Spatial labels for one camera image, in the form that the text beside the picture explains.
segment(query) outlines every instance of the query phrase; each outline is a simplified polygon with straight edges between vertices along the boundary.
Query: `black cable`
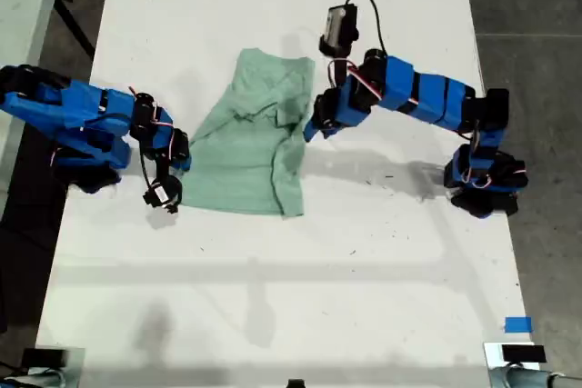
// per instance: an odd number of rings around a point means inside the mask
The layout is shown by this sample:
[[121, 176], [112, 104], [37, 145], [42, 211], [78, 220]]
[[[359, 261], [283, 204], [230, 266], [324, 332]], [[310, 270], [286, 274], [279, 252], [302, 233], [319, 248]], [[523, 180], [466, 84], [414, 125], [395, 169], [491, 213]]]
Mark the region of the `black cable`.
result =
[[2, 365], [3, 367], [6, 367], [8, 370], [12, 370], [13, 372], [21, 373], [23, 371], [22, 368], [16, 367], [14, 365], [10, 365], [9, 363], [5, 363], [3, 361], [0, 361], [0, 365]]
[[146, 161], [144, 160], [144, 152], [142, 151], [141, 145], [139, 146], [139, 161], [142, 163], [142, 173], [144, 174], [145, 184], [147, 189], [151, 190], [152, 185], [149, 183], [149, 177], [147, 176]]
[[3, 224], [3, 223], [0, 223], [0, 231], [6, 231], [10, 234], [18, 235], [21, 238], [24, 238], [27, 243], [33, 245], [37, 249], [42, 250], [43, 252], [45, 252], [46, 254], [49, 254], [51, 256], [53, 255], [53, 251], [51, 249], [49, 249], [48, 247], [44, 247], [42, 244], [37, 242], [37, 240], [35, 238], [33, 238], [32, 236], [29, 236], [21, 231], [18, 231], [16, 229], [12, 229], [10, 227], [6, 227], [5, 224]]
[[380, 40], [380, 45], [382, 46], [382, 50], [384, 51], [385, 55], [388, 55], [388, 51], [384, 46], [384, 40], [382, 39], [382, 28], [380, 26], [380, 14], [378, 13], [378, 8], [376, 7], [376, 2], [374, 0], [369, 0], [374, 8], [374, 14], [376, 14], [376, 28], [378, 30], [378, 39]]
[[131, 123], [131, 117], [127, 114], [122, 114], [122, 113], [104, 114], [104, 115], [101, 115], [97, 118], [94, 118], [93, 120], [87, 120], [85, 123], [86, 124], [97, 123], [97, 122], [100, 122], [102, 120], [106, 120], [107, 118], [116, 118], [117, 120], [124, 120], [126, 122]]
[[457, 135], [460, 136], [461, 138], [466, 139], [467, 141], [472, 140], [472, 138], [470, 136], [466, 136], [465, 134], [461, 134], [460, 132], [457, 132]]

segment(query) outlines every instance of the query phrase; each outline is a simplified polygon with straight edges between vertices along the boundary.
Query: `blue tape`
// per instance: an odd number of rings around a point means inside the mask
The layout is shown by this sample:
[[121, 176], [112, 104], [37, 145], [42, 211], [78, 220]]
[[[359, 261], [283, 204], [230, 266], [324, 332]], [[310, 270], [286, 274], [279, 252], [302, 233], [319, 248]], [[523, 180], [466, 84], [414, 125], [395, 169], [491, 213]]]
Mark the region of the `blue tape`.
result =
[[506, 333], [532, 333], [531, 317], [506, 317]]

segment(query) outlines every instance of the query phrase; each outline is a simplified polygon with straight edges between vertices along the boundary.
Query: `cloth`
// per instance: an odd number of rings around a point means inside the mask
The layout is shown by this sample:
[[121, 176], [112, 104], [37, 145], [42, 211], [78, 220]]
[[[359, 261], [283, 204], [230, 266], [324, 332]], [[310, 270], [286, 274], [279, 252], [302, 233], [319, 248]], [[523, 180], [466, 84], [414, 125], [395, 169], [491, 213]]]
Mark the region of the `cloth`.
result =
[[245, 49], [235, 77], [196, 131], [182, 203], [247, 214], [303, 213], [302, 126], [314, 62]]

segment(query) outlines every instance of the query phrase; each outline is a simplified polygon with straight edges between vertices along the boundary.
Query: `white table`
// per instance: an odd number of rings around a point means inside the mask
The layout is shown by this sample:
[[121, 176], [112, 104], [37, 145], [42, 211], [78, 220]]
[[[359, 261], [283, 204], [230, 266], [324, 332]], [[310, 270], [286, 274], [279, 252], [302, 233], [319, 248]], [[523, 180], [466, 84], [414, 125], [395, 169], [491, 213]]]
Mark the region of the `white table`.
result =
[[[0, 0], [0, 68], [38, 63], [55, 0]], [[0, 111], [0, 218], [24, 123]]]
[[[92, 81], [154, 95], [192, 134], [245, 47], [316, 60], [344, 0], [106, 0]], [[353, 59], [377, 46], [359, 8]], [[468, 0], [376, 0], [388, 51], [480, 90]], [[375, 111], [307, 147], [305, 216], [151, 212], [72, 191], [37, 343], [85, 349], [83, 386], [487, 386], [482, 342], [523, 315], [504, 215], [449, 204], [456, 135]]]

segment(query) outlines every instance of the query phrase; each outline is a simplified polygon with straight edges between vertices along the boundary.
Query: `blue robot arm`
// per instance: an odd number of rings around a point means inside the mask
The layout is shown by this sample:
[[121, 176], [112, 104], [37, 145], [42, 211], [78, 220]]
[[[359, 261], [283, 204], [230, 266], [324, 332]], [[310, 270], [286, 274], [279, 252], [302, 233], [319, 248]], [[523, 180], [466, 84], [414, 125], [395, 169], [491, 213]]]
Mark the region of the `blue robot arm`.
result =
[[0, 109], [33, 125], [55, 141], [51, 166], [64, 184], [94, 193], [120, 181], [117, 170], [129, 164], [130, 134], [140, 155], [156, 162], [145, 201], [177, 211], [182, 187], [169, 168], [187, 171], [187, 135], [153, 97], [101, 89], [30, 65], [0, 69]]
[[[306, 141], [319, 131], [328, 138], [358, 126], [375, 105], [464, 137], [471, 134], [466, 137], [470, 144], [462, 145], [445, 169], [444, 185], [458, 188], [452, 203], [481, 218], [497, 210], [516, 212], [517, 192], [527, 185], [526, 167], [498, 150], [508, 123], [508, 91], [490, 89], [477, 98], [472, 87], [443, 75], [416, 72], [411, 64], [379, 49], [368, 50], [363, 64], [346, 69], [345, 57], [357, 36], [356, 7], [346, 3], [330, 8], [319, 48], [340, 65], [336, 67], [340, 80], [316, 98], [304, 130]], [[345, 80], [342, 67], [348, 73]]]

